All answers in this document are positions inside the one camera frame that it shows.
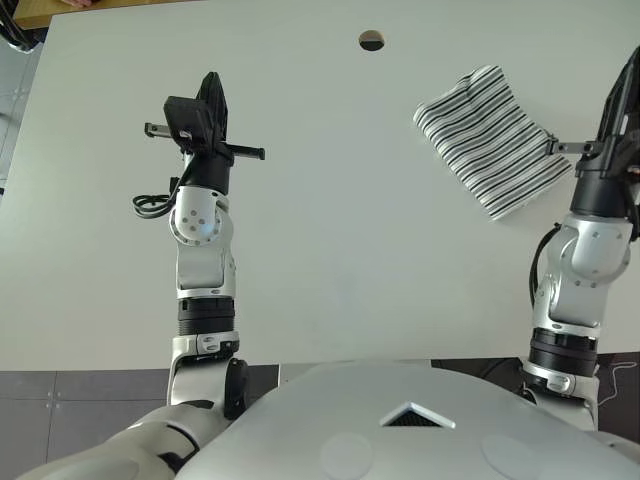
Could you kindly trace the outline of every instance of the black cable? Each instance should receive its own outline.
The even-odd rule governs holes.
[[[482,378],[482,379],[486,379],[489,375],[491,375],[491,373],[493,373],[493,371],[498,368],[500,365],[502,365],[503,363],[506,363],[507,361],[511,360],[511,357],[507,357],[507,358],[500,358],[499,360],[496,360],[493,363],[489,363],[489,365],[487,365],[479,374],[478,374],[478,378]]]
[[[638,232],[640,231],[640,216],[638,215],[638,207],[633,199],[633,193],[631,192],[631,185],[622,185],[622,194],[624,195],[625,203],[627,204],[627,210],[629,215],[629,221],[632,225],[631,230],[631,242],[636,241],[638,238]]]
[[[196,161],[196,157],[194,157],[187,164],[184,172],[182,172],[182,176],[169,195],[137,195],[133,197],[131,202],[133,203],[133,210],[136,212],[136,215],[138,215],[140,218],[148,220],[152,218],[159,218],[169,213],[173,206],[176,204],[176,195],[178,194],[178,189],[184,184],[186,179],[191,174],[191,170],[193,170],[193,164]]]
[[[529,299],[531,300],[532,307],[535,303],[536,290],[538,289],[538,261],[540,260],[540,254],[542,254],[542,250],[544,250],[544,247],[547,246],[553,236],[558,233],[561,226],[559,223],[553,224],[553,228],[540,239],[536,253],[533,255],[531,268],[529,269]]]

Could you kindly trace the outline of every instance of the hole in table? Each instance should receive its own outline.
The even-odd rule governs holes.
[[[384,47],[384,38],[377,30],[367,30],[358,37],[358,43],[368,52],[375,52]]]

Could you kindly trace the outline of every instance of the striped cloth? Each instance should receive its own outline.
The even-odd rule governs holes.
[[[551,135],[518,106],[500,67],[485,66],[413,116],[492,219],[523,206],[571,171],[549,156]]]

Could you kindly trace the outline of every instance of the table surface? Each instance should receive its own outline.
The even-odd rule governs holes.
[[[61,0],[20,0],[13,14],[13,19],[23,29],[31,30],[33,28],[48,27],[53,16],[60,13],[184,1],[187,0],[99,0],[90,7],[79,9],[78,7],[67,5]]]
[[[56,17],[0,207],[0,369],[169,364],[175,241],[130,199],[181,168],[144,122],[210,70],[229,141],[267,150],[231,177],[242,358],[526,354],[529,262],[574,180],[491,222],[412,114],[497,64],[534,120],[590,139],[638,15],[631,0],[243,0]],[[378,52],[357,43],[371,28]],[[640,350],[632,250],[601,352]]]

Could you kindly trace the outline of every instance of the vent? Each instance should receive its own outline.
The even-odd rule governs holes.
[[[446,427],[456,428],[455,422],[421,405],[407,402],[387,414],[380,425],[383,427]]]
[[[432,422],[416,412],[406,412],[400,415],[391,423],[385,425],[387,427],[440,427],[436,422]]]

